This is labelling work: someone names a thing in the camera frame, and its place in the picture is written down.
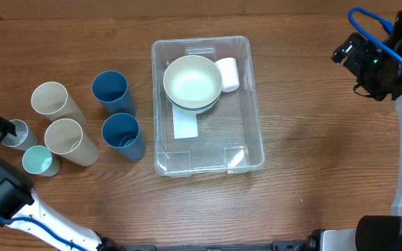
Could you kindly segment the grey small cup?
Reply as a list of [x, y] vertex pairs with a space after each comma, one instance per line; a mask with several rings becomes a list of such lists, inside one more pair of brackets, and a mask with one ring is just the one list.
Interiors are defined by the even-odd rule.
[[13, 119], [10, 122], [15, 126], [16, 136], [8, 133], [2, 140], [4, 146], [27, 151], [39, 143], [37, 134], [23, 120]]

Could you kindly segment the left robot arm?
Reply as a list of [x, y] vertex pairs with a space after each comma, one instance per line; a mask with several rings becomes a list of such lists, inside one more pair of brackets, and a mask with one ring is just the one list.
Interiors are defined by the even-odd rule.
[[[0, 143], [16, 135], [15, 125], [0, 117]], [[58, 250], [123, 250], [120, 245], [57, 213], [34, 191], [33, 183], [0, 158], [0, 227], [36, 236]]]

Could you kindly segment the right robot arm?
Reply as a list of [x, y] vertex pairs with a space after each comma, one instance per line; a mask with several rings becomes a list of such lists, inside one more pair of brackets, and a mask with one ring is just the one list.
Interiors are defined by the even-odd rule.
[[355, 28], [332, 55], [377, 101], [396, 103], [400, 129], [399, 176], [390, 215], [365, 215], [353, 229], [315, 230], [296, 250], [402, 250], [402, 11], [391, 23], [360, 7], [348, 12]]

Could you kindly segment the mint green small cup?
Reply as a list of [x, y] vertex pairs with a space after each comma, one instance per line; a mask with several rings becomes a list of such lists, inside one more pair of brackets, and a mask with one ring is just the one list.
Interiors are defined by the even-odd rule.
[[22, 157], [22, 166], [30, 174], [54, 176], [59, 173], [61, 163], [45, 146], [32, 146]]

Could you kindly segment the dark blue bowl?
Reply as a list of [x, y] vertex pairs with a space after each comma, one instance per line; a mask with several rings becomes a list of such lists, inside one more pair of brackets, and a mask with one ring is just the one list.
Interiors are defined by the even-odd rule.
[[208, 105], [217, 98], [219, 99], [221, 94], [215, 92], [206, 91], [189, 91], [189, 92], [170, 92], [166, 93], [167, 98], [173, 100], [178, 105], [188, 108], [199, 108]]

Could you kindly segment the cream bowl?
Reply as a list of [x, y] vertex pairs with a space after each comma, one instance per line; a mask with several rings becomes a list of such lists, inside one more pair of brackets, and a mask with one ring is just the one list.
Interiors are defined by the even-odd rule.
[[218, 98], [216, 100], [214, 100], [213, 102], [209, 103], [208, 105], [205, 105], [204, 107], [199, 107], [199, 108], [184, 107], [184, 106], [178, 105], [176, 102], [174, 102], [173, 100], [171, 100], [169, 98], [168, 98], [168, 100], [172, 103], [173, 106], [175, 106], [177, 109], [179, 109], [183, 112], [192, 113], [192, 114], [201, 114], [201, 113], [204, 113], [207, 110], [211, 109], [218, 101]]
[[173, 61], [163, 76], [166, 93], [206, 91], [222, 93], [223, 78], [217, 65], [210, 59], [198, 56], [183, 56]]

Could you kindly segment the pink small cup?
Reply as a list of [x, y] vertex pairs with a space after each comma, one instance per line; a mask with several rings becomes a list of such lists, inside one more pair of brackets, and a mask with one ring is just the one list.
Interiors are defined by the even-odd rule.
[[239, 88], [239, 73], [235, 58], [229, 57], [215, 62], [223, 78], [222, 92], [229, 93]]

